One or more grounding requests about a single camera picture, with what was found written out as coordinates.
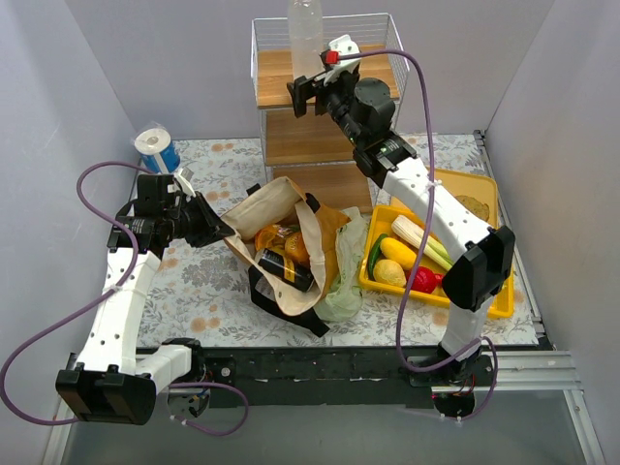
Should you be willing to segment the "brown bread slice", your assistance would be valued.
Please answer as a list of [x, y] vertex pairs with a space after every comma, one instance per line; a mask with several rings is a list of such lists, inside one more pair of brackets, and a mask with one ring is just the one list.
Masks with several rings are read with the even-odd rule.
[[479, 219], [487, 222], [490, 218], [490, 207], [487, 203], [479, 201], [478, 199], [466, 196], [459, 195], [455, 197], [467, 210], [469, 210], [472, 214], [474, 214]]

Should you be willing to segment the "black and gold drink can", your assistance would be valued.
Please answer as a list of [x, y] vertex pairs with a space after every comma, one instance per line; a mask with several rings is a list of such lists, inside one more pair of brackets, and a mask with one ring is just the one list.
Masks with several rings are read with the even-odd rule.
[[308, 292], [314, 284], [310, 269], [295, 263], [283, 252], [263, 248], [258, 251], [255, 261], [265, 271], [301, 292]]

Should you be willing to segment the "white toy leek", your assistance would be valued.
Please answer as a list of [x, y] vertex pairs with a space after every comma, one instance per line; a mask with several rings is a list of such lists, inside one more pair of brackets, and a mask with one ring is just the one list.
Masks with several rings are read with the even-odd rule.
[[[420, 250], [424, 229], [404, 215], [399, 215], [391, 224], [392, 231], [408, 244]], [[423, 254], [445, 270], [449, 270], [453, 261], [444, 245], [432, 236], [428, 236]]]

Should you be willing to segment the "blue wrapped toilet paper roll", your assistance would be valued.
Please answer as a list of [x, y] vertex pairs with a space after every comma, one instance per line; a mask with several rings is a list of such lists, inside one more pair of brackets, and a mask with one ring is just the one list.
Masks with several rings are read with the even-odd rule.
[[156, 173], [173, 173], [180, 165], [170, 132], [151, 121], [132, 137], [132, 145], [144, 165]]

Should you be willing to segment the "red toy pepper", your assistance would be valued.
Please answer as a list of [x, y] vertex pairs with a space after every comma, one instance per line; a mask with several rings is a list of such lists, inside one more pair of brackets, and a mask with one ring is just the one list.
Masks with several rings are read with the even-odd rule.
[[436, 273], [432, 269], [420, 266], [413, 280], [412, 290], [424, 294], [433, 294], [436, 289], [442, 287], [444, 275]]

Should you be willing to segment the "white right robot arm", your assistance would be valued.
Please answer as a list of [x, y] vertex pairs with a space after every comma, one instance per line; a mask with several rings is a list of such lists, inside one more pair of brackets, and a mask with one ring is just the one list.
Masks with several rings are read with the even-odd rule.
[[442, 281], [449, 322], [435, 356], [408, 368], [432, 380], [456, 382], [470, 376], [481, 352], [488, 310], [509, 278], [515, 237], [494, 229], [436, 183], [414, 148], [391, 129], [395, 103], [383, 81], [343, 72], [299, 77], [288, 83], [295, 117], [308, 100], [328, 114], [352, 144], [360, 171], [403, 202], [446, 247], [453, 262]]

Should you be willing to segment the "yellow plastic bin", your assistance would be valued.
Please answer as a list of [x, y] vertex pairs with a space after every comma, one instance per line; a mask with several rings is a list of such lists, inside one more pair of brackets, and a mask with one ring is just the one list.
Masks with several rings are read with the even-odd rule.
[[[423, 227], [422, 221], [410, 210], [408, 209], [406, 209], [405, 211], [400, 210], [398, 216], [399, 215], [404, 215], [405, 217], [412, 220], [414, 223]], [[372, 217], [371, 217], [366, 245], [364, 249], [364, 256], [363, 256], [362, 263], [361, 263], [360, 270], [359, 270], [359, 276], [358, 276], [359, 284], [366, 290], [372, 290], [372, 291], [376, 291], [380, 293], [388, 293], [392, 295], [402, 296], [404, 294], [404, 288], [397, 288], [397, 287], [393, 287], [389, 285], [380, 284], [376, 282], [375, 280], [372, 281], [369, 279], [368, 272], [367, 272], [368, 254], [370, 252], [370, 249], [373, 243], [377, 239], [377, 237], [382, 233], [386, 233], [388, 237], [393, 237], [405, 243], [405, 241], [403, 239], [400, 239], [391, 229], [391, 224], [396, 218], [391, 222], [389, 226], [390, 232], [380, 232], [379, 227], [382, 225], [382, 223], [372, 223]], [[415, 292], [411, 290], [410, 298], [422, 301], [430, 305], [438, 306], [440, 308], [448, 308], [450, 306], [450, 301], [448, 297], [446, 296], [444, 291], [440, 288], [436, 289], [433, 294], [424, 294], [424, 293]], [[507, 319], [512, 316], [513, 312], [514, 312], [513, 276], [510, 275], [509, 279], [503, 285], [502, 290], [495, 296], [495, 299], [488, 310], [488, 318], [489, 319]]]

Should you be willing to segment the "floral patterned table mat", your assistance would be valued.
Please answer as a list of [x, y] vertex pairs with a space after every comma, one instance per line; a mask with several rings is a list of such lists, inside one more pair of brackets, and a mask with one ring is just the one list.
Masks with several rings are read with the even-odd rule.
[[[488, 174], [473, 135], [433, 135], [436, 167]], [[175, 148], [194, 172], [192, 184], [221, 214], [241, 202], [246, 189], [264, 184], [259, 139], [186, 139]], [[497, 346], [538, 345], [532, 305], [514, 277], [514, 313], [488, 320], [484, 334]], [[191, 337], [204, 347], [392, 346], [397, 295], [364, 291], [361, 310], [343, 323], [328, 324], [322, 338], [275, 318], [251, 302], [247, 266], [224, 242], [193, 249], [175, 241], [166, 251], [139, 328], [139, 346]], [[403, 320], [403, 345], [434, 346], [444, 334], [449, 311], [411, 299]]]

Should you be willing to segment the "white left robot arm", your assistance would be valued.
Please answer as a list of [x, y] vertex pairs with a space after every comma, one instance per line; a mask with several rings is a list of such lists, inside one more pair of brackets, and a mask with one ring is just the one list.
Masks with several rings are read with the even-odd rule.
[[55, 387], [81, 421], [145, 424], [157, 395], [176, 382], [202, 382], [200, 343], [166, 340], [137, 359], [140, 320], [165, 250], [176, 239], [202, 248], [234, 234], [191, 183], [188, 169], [141, 174], [137, 195], [116, 214], [108, 237], [106, 299], [74, 367]]

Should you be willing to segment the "light green plastic bag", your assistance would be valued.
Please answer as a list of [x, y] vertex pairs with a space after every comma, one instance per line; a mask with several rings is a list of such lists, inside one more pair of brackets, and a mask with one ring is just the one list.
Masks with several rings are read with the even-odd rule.
[[338, 274], [326, 296], [314, 307], [318, 317], [328, 323], [342, 323], [362, 307], [363, 292], [357, 274], [368, 233], [368, 218], [358, 207], [343, 210], [350, 221], [339, 228], [335, 239]]

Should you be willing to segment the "yellow flat tray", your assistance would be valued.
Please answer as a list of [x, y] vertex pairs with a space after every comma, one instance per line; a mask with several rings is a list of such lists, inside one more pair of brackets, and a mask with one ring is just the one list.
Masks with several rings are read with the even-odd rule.
[[[493, 228], [499, 226], [498, 195], [495, 181], [489, 177], [464, 173], [453, 170], [435, 170], [435, 178], [442, 181], [443, 186], [454, 196], [468, 196], [475, 198], [488, 207], [486, 222]], [[399, 211], [406, 207], [397, 199], [390, 205], [378, 205], [373, 212], [372, 223], [382, 223], [379, 231], [390, 232], [391, 222], [398, 216]]]

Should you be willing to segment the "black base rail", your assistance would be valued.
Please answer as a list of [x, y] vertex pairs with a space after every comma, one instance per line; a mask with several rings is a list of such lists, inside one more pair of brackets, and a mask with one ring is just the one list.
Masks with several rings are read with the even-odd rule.
[[435, 373], [412, 374], [384, 347], [204, 348], [208, 379], [239, 389], [252, 407], [403, 405], [432, 409]]

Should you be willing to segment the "orange snack packet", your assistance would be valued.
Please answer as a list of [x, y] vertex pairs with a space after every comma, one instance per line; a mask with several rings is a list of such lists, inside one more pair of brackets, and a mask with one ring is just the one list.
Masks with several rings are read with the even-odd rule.
[[268, 248], [283, 252], [296, 264], [308, 266], [310, 256], [306, 249], [299, 225], [272, 224], [260, 229], [254, 238], [257, 251]]

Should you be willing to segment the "clear plastic water bottle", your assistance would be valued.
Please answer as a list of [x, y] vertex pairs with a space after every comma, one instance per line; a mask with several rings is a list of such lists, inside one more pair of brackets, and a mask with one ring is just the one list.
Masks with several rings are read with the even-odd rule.
[[324, 70], [322, 4], [319, 0], [291, 0], [288, 5], [288, 29], [293, 79], [311, 78]]

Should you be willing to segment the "dark green toy chili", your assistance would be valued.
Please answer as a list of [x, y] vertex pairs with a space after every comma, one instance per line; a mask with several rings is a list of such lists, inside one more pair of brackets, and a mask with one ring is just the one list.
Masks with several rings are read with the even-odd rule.
[[374, 281], [374, 268], [377, 264], [377, 261], [380, 259], [382, 252], [381, 252], [381, 243], [384, 239], [388, 238], [388, 235], [386, 233], [382, 233], [380, 234], [377, 239], [375, 240], [375, 242], [373, 243], [370, 252], [368, 254], [368, 260], [367, 260], [367, 272], [368, 272], [368, 276], [369, 279]]

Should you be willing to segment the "yellow toy lemon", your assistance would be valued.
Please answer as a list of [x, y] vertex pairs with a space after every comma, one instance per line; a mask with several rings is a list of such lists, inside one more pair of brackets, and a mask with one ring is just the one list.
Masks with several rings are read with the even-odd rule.
[[380, 284], [397, 288], [405, 288], [407, 285], [405, 271], [399, 263], [393, 260], [378, 260], [374, 265], [372, 274], [373, 279]]

